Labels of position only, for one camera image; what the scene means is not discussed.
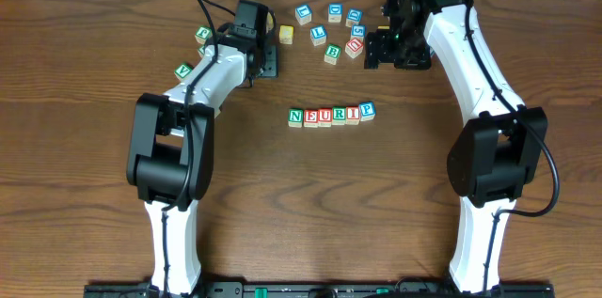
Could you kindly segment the red I block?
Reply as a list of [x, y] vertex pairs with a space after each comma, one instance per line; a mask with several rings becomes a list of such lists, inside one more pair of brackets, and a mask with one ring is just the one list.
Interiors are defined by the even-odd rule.
[[361, 120], [361, 115], [358, 106], [346, 107], [346, 125], [358, 125]]

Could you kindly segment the blue P block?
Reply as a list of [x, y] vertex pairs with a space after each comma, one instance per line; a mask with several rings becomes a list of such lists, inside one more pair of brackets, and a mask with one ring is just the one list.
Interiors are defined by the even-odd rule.
[[376, 115], [375, 107], [372, 102], [363, 102], [358, 105], [360, 120], [369, 121], [373, 120]]

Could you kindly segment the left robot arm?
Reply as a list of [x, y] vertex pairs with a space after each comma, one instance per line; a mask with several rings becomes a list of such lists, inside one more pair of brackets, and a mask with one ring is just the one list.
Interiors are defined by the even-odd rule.
[[176, 86], [136, 101], [126, 170], [150, 218], [156, 297], [189, 297], [198, 284], [197, 213], [214, 170], [215, 119], [232, 90], [277, 77], [277, 44], [223, 35], [175, 74]]

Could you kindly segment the red E block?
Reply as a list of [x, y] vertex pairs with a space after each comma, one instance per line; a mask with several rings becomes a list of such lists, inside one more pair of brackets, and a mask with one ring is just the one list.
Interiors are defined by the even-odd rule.
[[307, 128], [317, 128], [319, 126], [319, 111], [315, 109], [305, 109], [303, 125]]

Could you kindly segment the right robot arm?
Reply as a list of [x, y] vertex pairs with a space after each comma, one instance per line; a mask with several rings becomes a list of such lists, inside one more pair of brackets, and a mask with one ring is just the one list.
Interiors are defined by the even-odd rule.
[[529, 108], [501, 73], [483, 38], [474, 0], [386, 0], [389, 24], [368, 34], [364, 66], [425, 71], [437, 58], [460, 107], [463, 129], [447, 156], [460, 200], [457, 241], [443, 294], [551, 295], [548, 287], [503, 286], [499, 257], [516, 202], [549, 151], [547, 116]]

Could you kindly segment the green R block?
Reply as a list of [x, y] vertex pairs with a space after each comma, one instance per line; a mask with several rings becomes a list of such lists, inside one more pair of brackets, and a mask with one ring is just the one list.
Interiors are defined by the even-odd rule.
[[332, 125], [345, 125], [346, 124], [346, 108], [345, 107], [333, 107], [332, 108]]

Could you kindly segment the green N block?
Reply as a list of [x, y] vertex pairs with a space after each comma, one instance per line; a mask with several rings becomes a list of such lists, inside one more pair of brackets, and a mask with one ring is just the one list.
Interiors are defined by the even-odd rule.
[[288, 126], [302, 128], [304, 122], [304, 111], [302, 109], [291, 108], [288, 112]]

